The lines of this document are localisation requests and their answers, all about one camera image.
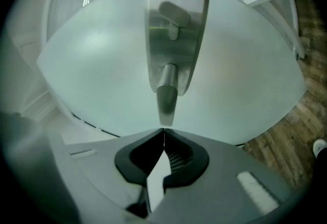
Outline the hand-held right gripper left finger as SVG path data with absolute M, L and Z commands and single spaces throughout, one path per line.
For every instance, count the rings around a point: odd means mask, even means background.
M 147 218 L 151 213 L 147 178 L 164 150 L 164 129 L 66 146 L 90 182 L 115 204 Z

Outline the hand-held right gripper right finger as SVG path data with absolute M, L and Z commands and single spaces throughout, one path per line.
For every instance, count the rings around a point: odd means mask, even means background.
M 208 153 L 203 174 L 192 184 L 168 188 L 150 214 L 152 223 L 288 223 L 305 191 L 293 190 L 280 176 L 241 148 L 179 130 Z

